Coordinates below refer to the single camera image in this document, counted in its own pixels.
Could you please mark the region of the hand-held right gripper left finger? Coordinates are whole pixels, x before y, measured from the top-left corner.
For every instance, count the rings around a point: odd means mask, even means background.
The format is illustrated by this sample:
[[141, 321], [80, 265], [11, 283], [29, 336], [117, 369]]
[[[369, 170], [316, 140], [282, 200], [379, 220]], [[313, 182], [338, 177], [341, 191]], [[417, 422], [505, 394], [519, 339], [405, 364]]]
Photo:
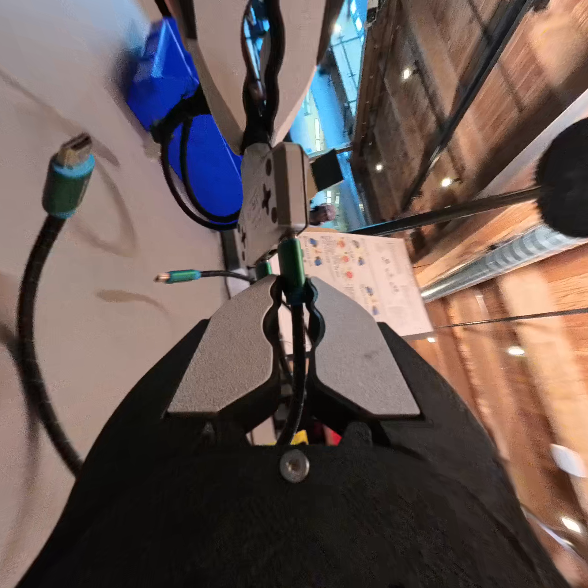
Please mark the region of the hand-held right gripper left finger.
[[168, 413], [269, 418], [281, 395], [278, 307], [277, 276], [268, 275], [217, 310]]

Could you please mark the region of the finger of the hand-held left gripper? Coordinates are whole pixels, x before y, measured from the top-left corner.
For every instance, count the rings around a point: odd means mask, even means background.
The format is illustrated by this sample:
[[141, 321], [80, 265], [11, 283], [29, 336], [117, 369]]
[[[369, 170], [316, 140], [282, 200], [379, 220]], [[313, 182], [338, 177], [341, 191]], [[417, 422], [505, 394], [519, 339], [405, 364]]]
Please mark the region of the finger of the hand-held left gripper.
[[215, 123], [231, 150], [244, 152], [248, 122], [258, 114], [256, 77], [245, 42], [250, 1], [185, 1], [185, 45]]
[[279, 1], [285, 51], [277, 75], [272, 146], [283, 141], [302, 106], [342, 4], [343, 1]]

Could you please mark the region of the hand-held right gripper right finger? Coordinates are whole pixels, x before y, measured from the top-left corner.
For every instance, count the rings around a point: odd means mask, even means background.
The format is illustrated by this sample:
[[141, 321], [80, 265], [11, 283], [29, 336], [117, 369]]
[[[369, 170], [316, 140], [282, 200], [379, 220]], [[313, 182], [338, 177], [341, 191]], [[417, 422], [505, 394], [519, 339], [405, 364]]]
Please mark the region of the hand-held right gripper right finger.
[[311, 277], [307, 285], [311, 373], [318, 389], [368, 417], [419, 417], [376, 320], [324, 280]]

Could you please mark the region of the blue plastic bin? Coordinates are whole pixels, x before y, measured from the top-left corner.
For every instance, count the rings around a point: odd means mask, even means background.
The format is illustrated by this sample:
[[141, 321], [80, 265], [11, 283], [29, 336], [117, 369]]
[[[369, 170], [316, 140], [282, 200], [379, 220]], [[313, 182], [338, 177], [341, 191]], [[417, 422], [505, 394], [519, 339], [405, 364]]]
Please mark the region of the blue plastic bin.
[[125, 93], [130, 111], [159, 149], [164, 178], [180, 209], [206, 229], [236, 229], [242, 158], [217, 128], [173, 18], [151, 25]]

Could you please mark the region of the black video switch box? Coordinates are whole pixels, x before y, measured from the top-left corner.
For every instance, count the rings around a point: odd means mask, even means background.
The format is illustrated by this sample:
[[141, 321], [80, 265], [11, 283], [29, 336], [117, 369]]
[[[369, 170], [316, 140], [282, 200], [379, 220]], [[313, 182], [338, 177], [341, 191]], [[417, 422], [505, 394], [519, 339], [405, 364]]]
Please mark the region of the black video switch box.
[[310, 160], [296, 143], [254, 143], [241, 163], [243, 201], [236, 237], [240, 261], [257, 265], [284, 240], [307, 228]]

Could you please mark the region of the printed instruction sheet board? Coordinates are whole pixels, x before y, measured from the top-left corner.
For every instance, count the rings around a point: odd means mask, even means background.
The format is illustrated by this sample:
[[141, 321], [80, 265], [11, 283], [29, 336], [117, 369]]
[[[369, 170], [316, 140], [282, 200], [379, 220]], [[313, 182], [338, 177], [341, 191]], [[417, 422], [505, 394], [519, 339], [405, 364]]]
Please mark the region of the printed instruction sheet board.
[[298, 239], [306, 275], [344, 293], [406, 340], [432, 336], [434, 328], [402, 239], [318, 228]]

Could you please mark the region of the black floor lamp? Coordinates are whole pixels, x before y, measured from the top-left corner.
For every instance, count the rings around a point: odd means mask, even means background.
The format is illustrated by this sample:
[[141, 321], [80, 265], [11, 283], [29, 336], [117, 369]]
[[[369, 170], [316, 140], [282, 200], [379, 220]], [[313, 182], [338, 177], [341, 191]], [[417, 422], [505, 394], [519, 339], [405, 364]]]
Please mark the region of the black floor lamp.
[[488, 196], [351, 232], [384, 237], [533, 202], [542, 221], [570, 238], [587, 238], [587, 119], [563, 130], [542, 154], [528, 189]]

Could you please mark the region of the silver ventilation duct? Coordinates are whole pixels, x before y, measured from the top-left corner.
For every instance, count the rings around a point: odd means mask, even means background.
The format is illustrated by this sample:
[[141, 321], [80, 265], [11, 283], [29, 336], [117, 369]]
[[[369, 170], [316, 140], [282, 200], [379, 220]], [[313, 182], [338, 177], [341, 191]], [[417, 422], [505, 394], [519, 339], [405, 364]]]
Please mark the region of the silver ventilation duct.
[[587, 238], [569, 237], [540, 224], [423, 287], [422, 300], [430, 303], [586, 243]]

